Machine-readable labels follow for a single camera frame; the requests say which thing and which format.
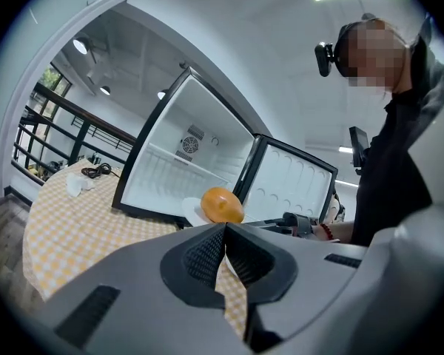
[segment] crumpled tissue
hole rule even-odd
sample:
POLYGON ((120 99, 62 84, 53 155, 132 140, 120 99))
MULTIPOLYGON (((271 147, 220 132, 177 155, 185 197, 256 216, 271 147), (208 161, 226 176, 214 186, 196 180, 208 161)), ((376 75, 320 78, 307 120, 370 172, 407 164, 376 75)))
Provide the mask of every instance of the crumpled tissue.
POLYGON ((82 189, 88 191, 92 188, 95 188, 95 184, 89 178, 78 176, 76 174, 67 174, 66 191, 69 196, 78 197, 82 189))

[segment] tablecloth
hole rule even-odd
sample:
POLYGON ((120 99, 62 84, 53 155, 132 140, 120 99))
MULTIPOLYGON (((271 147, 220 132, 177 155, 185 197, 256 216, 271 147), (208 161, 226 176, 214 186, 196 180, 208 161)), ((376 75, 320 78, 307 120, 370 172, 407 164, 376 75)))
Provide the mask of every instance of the tablecloth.
MULTIPOLYGON (((120 247, 173 233, 175 225, 129 217, 112 208, 118 178, 102 175, 78 197, 66 192, 69 172, 91 167, 81 160, 53 175, 31 206, 23 239, 23 272, 44 300, 81 272, 120 247)), ((114 169, 116 174, 121 170, 114 169)), ((225 317, 239 337, 246 320, 246 290, 225 262, 215 290, 226 300, 225 317)))

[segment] black shirt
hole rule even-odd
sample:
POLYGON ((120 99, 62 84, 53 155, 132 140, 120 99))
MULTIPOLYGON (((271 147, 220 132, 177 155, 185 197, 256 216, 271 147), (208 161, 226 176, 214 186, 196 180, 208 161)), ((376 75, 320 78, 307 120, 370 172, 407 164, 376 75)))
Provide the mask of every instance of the black shirt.
POLYGON ((385 107, 386 121, 371 142, 362 170, 353 244, 368 246, 377 231, 395 227, 407 215, 431 204, 408 149, 444 105, 444 66, 421 37, 411 51, 413 88, 393 95, 385 107))

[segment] black refrigerator frame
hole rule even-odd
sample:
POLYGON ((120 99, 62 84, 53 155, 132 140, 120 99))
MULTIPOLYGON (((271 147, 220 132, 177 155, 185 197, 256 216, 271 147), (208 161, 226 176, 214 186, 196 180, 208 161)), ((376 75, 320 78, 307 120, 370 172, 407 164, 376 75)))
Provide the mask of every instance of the black refrigerator frame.
POLYGON ((238 112, 229 104, 229 102, 218 93, 210 84, 208 84, 196 71, 192 68, 188 67, 184 72, 176 79, 175 83, 168 89, 166 95, 159 101, 156 105, 156 108, 151 112, 148 117, 148 120, 145 122, 143 129, 140 131, 138 135, 135 145, 133 146, 131 152, 128 155, 127 161, 125 163, 124 169, 122 170, 120 179, 118 181, 117 188, 115 190, 115 194, 112 201, 112 207, 115 209, 119 209, 133 217, 144 217, 144 218, 156 218, 159 220, 164 220, 168 222, 173 222, 178 224, 179 226, 191 226, 185 217, 164 214, 159 212, 153 212, 146 209, 136 208, 134 206, 125 204, 121 202, 121 199, 124 194, 124 190, 127 186, 127 182, 132 171, 133 166, 135 165, 138 154, 141 151, 142 146, 148 138, 148 135, 158 120, 161 113, 164 111, 164 108, 167 106, 173 95, 182 85, 182 83, 189 77, 192 76, 199 83, 201 83, 204 87, 206 87, 239 121, 240 123, 250 132, 250 134, 254 137, 253 146, 249 152, 247 157, 245 166, 242 168, 242 172, 240 173, 240 177, 238 178, 237 183, 235 184, 233 193, 238 197, 240 202, 244 202, 250 187, 252 186, 253 180, 257 174, 257 170, 263 160, 263 156, 265 155, 265 151, 268 145, 272 145, 273 147, 277 147, 286 152, 289 152, 299 158, 307 160, 314 165, 320 167, 321 169, 325 169, 327 172, 332 174, 331 182, 329 184, 329 190, 326 196, 326 201, 324 202, 322 212, 320 214, 319 221, 322 222, 327 209, 330 204, 332 191, 334 190, 335 178, 337 177, 337 169, 330 164, 324 162, 323 160, 316 158, 315 156, 308 154, 302 150, 296 149, 293 146, 290 146, 284 142, 275 140, 274 138, 270 138, 266 135, 260 135, 253 132, 252 128, 248 125, 247 122, 238 114, 238 112))

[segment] open refrigerator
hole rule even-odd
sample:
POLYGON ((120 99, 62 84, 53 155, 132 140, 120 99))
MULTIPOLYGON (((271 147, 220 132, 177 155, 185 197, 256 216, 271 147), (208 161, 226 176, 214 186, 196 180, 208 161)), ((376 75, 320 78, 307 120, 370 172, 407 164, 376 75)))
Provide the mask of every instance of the open refrigerator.
POLYGON ((337 169, 255 134, 229 103, 187 68, 144 124, 127 158, 112 206, 137 217, 187 225, 182 201, 212 187, 233 192, 244 222, 284 212, 322 222, 337 169))

